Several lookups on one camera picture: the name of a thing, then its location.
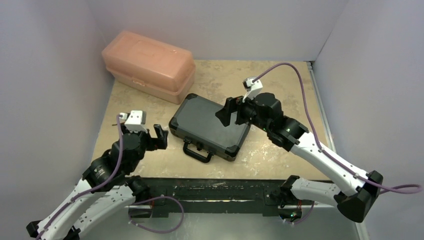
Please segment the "black poker carrying case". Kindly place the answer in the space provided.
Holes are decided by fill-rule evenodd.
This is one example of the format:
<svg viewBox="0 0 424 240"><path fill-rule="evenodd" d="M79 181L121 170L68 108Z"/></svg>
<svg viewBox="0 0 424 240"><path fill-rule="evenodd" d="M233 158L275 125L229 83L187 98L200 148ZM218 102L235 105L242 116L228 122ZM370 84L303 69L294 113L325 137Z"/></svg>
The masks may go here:
<svg viewBox="0 0 424 240"><path fill-rule="evenodd" d="M215 113L223 106L195 93L189 93L168 126L170 132L183 140L183 152L202 162L213 156L233 162L250 131L248 124L234 122L223 126Z"/></svg>

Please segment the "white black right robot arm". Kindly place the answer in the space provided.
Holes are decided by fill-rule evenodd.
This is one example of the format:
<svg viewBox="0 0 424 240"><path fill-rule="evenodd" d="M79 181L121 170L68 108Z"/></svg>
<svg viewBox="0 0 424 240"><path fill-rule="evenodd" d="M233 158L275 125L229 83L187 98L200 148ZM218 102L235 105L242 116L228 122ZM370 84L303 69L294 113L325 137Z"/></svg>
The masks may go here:
<svg viewBox="0 0 424 240"><path fill-rule="evenodd" d="M315 139L308 128L284 115L281 102L272 93L260 93L254 99L229 97L224 107L215 113L223 126L254 125L266 132L268 139L307 162L332 182L312 181L291 175L281 186L281 204L308 200L336 207L347 219L361 223L380 194L376 184L383 176L373 170L366 172Z"/></svg>

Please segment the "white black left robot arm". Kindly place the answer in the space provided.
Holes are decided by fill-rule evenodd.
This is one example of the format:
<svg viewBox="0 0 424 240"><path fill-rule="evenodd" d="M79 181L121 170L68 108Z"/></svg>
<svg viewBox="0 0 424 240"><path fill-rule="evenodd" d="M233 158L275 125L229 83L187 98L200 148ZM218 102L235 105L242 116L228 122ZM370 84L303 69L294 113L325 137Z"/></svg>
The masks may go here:
<svg viewBox="0 0 424 240"><path fill-rule="evenodd" d="M80 240L119 208L146 203L152 196L149 186L139 175L130 174L145 152L168 146L169 132L159 124L153 127L156 137L149 131L131 133L122 125L119 140L90 164L59 207L45 219L26 226L29 236L37 240Z"/></svg>

